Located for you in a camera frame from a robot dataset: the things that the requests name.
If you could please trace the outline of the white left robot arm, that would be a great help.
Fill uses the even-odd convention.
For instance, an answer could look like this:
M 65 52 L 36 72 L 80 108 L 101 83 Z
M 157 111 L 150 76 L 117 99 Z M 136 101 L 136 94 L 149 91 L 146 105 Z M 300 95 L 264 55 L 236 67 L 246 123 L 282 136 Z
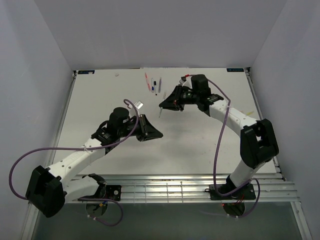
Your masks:
M 127 136 L 145 142 L 160 139 L 163 134 L 144 114 L 130 116 L 127 109 L 117 107 L 91 135 L 82 150 L 72 152 L 47 168 L 36 167 L 32 171 L 25 197 L 47 218 L 56 215 L 66 203 L 73 200 L 102 199 L 107 194 L 107 183 L 103 177 L 95 173 L 77 180 L 74 177 L 107 155 Z

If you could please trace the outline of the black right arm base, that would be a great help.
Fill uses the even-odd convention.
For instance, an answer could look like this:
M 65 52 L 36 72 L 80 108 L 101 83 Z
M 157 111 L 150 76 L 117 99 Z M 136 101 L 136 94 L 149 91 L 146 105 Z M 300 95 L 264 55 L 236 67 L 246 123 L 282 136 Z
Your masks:
M 219 194 L 215 191 L 215 186 L 213 184 L 210 184 L 208 188 L 204 190 L 205 193 L 209 193 L 210 199 L 213 201 L 218 200 L 255 200 L 256 194 L 254 187 L 251 183 L 243 186 L 242 188 L 238 189 L 237 191 L 234 191 L 230 195 L 226 195 L 228 192 L 230 192 L 230 189 L 227 189 L 226 184 L 218 184 L 218 191 Z

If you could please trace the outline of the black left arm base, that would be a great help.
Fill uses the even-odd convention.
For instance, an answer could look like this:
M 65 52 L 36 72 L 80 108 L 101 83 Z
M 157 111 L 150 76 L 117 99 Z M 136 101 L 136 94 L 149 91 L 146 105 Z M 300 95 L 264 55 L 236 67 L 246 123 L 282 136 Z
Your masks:
M 122 186 L 121 185 L 100 185 L 96 192 L 91 195 L 86 195 L 78 198 L 79 201 L 105 201 L 113 200 L 119 202 L 121 200 Z

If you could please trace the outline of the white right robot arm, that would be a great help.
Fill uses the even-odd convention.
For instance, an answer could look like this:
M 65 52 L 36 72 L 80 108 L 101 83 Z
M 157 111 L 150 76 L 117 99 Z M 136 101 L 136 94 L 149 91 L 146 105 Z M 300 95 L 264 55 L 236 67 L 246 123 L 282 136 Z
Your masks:
M 222 123 L 214 154 L 214 178 L 217 177 L 216 166 L 225 128 L 239 136 L 241 160 L 227 177 L 226 183 L 214 187 L 218 196 L 237 199 L 256 172 L 279 154 L 279 147 L 273 125 L 268 119 L 258 120 L 232 107 L 231 99 L 223 91 L 212 93 L 211 83 L 204 74 L 185 75 L 159 107 L 182 112 L 186 105 L 196 105 L 201 112 Z

